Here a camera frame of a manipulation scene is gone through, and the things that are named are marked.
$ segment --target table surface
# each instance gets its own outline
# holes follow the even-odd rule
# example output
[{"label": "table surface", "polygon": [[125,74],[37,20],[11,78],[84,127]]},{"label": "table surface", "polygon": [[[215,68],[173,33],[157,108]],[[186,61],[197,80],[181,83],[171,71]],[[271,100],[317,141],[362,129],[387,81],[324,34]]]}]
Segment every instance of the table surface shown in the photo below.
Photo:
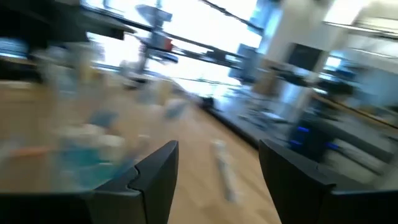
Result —
[{"label": "table surface", "polygon": [[312,97],[318,101],[321,101],[323,103],[326,103],[330,106],[333,106],[334,108],[344,111],[345,113],[351,114],[357,118],[360,118],[367,123],[371,123],[375,126],[379,126],[380,128],[388,129],[392,132],[398,133],[398,127],[395,126],[394,124],[388,123],[387,121],[383,121],[381,119],[373,117],[371,114],[368,114],[366,112],[357,110],[355,108],[352,108],[348,105],[345,105],[344,103],[339,103],[336,101],[331,101],[328,98],[318,94],[318,93],[313,93]]},{"label": "table surface", "polygon": [[[267,122],[261,122],[258,118],[256,119],[255,116],[251,115],[251,112],[247,109],[247,103],[255,102],[256,96],[253,96],[249,100],[247,95],[239,93],[240,91],[238,91],[238,94],[237,92],[231,92],[224,96],[218,96],[216,110],[213,110],[213,112],[218,113],[220,116],[239,126],[243,132],[252,136],[253,139],[271,138],[281,145],[286,144],[289,130],[300,119],[303,111],[285,103],[260,99],[258,103],[261,104],[262,102],[265,108],[278,111],[281,117],[289,121],[288,124],[278,124],[264,117],[262,120],[266,120]],[[355,116],[355,114],[345,113],[344,111],[339,115],[338,121],[328,119],[321,119],[320,121],[317,124],[325,127],[328,126],[327,130],[336,137],[339,136],[340,138],[344,136],[345,141],[350,141],[352,137],[356,137],[366,145],[367,150],[377,150],[377,154],[383,156],[383,158],[393,156],[396,153],[397,144],[386,137],[397,134],[391,128],[368,122],[366,119],[364,120]]]},{"label": "table surface", "polygon": [[[134,92],[130,91],[126,96],[131,95],[132,98],[133,94]],[[21,95],[11,94],[4,97]],[[33,95],[28,94],[29,100],[9,108],[8,114],[18,117],[29,112],[41,113],[44,110],[40,110],[43,106],[40,103],[34,104],[36,111],[24,112],[21,108],[26,108],[29,101],[42,97],[40,91]],[[138,134],[148,132],[150,118],[159,112],[159,107],[154,106],[148,110],[148,107],[143,108],[134,100],[128,104],[119,104],[114,109],[120,111],[120,114],[113,128],[117,129],[129,144],[134,144]],[[142,110],[150,112],[142,115]],[[40,119],[24,118],[25,122],[21,123],[21,126],[30,128],[42,121]],[[152,121],[151,125],[156,127],[157,124]],[[280,223],[262,177],[256,150],[195,105],[188,106],[179,120],[164,124],[160,130],[157,134],[154,133],[156,138],[151,142],[148,154],[170,139],[176,139],[180,144],[178,180],[169,223]],[[34,140],[42,137],[38,136],[36,131],[28,132],[33,132]],[[229,203],[223,198],[216,161],[210,147],[214,139],[223,140],[234,158],[233,169],[239,190],[237,203]],[[3,162],[0,164],[0,189],[20,191],[29,186],[31,191],[40,191],[40,188],[44,187],[42,182],[49,180],[44,161],[42,155],[33,155],[15,157]]]}]

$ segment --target window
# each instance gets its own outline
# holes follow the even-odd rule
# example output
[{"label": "window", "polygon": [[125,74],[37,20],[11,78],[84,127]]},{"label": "window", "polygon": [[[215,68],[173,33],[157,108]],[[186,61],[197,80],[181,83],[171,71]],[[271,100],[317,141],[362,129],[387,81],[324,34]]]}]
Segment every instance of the window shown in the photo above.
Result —
[{"label": "window", "polygon": [[[134,28],[137,36],[149,37],[150,33]],[[87,33],[87,37],[95,46],[95,62],[110,66],[119,66],[123,60],[136,62],[140,58],[140,41],[131,34],[125,34],[124,40]]]},{"label": "window", "polygon": [[[247,1],[237,4],[235,1],[220,0],[214,3],[232,13],[235,13],[237,5],[240,5],[242,11],[236,15],[249,19],[256,3],[252,2],[253,4]],[[170,34],[212,45],[228,52],[236,52],[240,43],[258,47],[261,41],[261,36],[252,35],[246,24],[225,16],[200,1],[164,0],[162,10],[173,14],[172,21],[165,22],[163,26],[164,31]]]},{"label": "window", "polygon": [[326,61],[325,67],[337,68],[341,63],[341,59],[335,57],[329,57]]}]

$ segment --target blue light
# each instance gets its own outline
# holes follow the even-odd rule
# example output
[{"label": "blue light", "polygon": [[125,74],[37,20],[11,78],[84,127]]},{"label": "blue light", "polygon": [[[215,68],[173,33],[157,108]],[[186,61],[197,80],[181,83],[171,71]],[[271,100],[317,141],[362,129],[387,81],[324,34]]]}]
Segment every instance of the blue light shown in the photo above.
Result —
[{"label": "blue light", "polygon": [[301,146],[301,145],[303,144],[303,143],[301,143],[301,142],[294,141],[294,140],[290,140],[290,142],[293,143],[293,144],[297,144],[297,145],[299,145],[299,146]]},{"label": "blue light", "polygon": [[297,130],[303,131],[303,132],[309,132],[310,130],[304,127],[298,127]]},{"label": "blue light", "polygon": [[334,149],[334,150],[338,149],[338,147],[339,147],[338,145],[333,144],[333,143],[331,143],[331,142],[328,142],[326,145],[327,145],[329,148]]}]

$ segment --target wooden table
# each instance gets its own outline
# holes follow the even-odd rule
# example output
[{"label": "wooden table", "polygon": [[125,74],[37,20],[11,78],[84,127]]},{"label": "wooden table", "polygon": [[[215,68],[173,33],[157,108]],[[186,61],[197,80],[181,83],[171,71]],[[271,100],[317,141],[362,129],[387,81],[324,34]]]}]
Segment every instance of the wooden table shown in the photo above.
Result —
[{"label": "wooden table", "polygon": [[[38,98],[43,97],[40,91],[36,94]],[[132,98],[133,94],[130,91],[126,96],[131,95]],[[159,108],[154,107],[149,113],[152,115],[143,118],[140,112],[144,108],[137,106],[133,100],[130,102],[114,108],[120,111],[114,128],[133,143],[137,135],[148,127],[148,119],[157,114]],[[169,139],[176,139],[180,144],[178,181],[169,223],[280,223],[262,177],[256,150],[195,105],[190,105],[179,120],[167,123],[163,130],[167,132],[152,141],[150,151]],[[223,198],[219,173],[210,148],[214,139],[223,140],[234,158],[233,169],[239,189],[238,203],[229,203]],[[43,187],[40,181],[48,179],[48,173],[44,171],[45,163],[42,161],[42,156],[9,159],[6,165],[1,165],[1,188],[13,188],[12,184],[5,183],[15,181],[13,178],[16,175],[24,177],[19,180],[21,185],[30,185],[32,191]],[[6,176],[9,169],[4,166],[13,166],[14,175]]]}]

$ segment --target white wall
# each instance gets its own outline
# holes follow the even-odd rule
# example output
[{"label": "white wall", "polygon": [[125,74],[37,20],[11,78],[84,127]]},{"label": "white wall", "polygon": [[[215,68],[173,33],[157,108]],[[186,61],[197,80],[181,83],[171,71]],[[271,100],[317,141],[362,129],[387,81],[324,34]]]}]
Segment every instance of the white wall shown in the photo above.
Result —
[{"label": "white wall", "polygon": [[[298,43],[324,50],[314,72],[300,70],[309,80],[315,80],[328,58],[329,51],[334,49],[345,33],[340,27],[326,26],[323,19],[329,5],[314,0],[283,0],[274,10],[264,37],[265,58],[275,62],[284,62],[291,43]],[[310,89],[303,91],[295,106],[300,108],[307,104]]]},{"label": "white wall", "polygon": [[372,0],[332,0],[325,22],[351,25]]},{"label": "white wall", "polygon": [[373,95],[370,103],[375,106],[389,106],[398,103],[398,75],[380,69],[369,69],[357,75],[356,81],[362,91]]},{"label": "white wall", "polygon": [[397,9],[397,0],[373,0],[372,3],[361,12],[361,17],[398,19]]},{"label": "white wall", "polygon": [[385,58],[366,52],[358,52],[353,49],[364,49],[381,55],[398,58],[398,42],[391,40],[375,39],[360,35],[348,35],[341,47],[335,48],[331,54],[343,57],[360,65],[378,68],[387,72],[398,74],[398,59]]}]

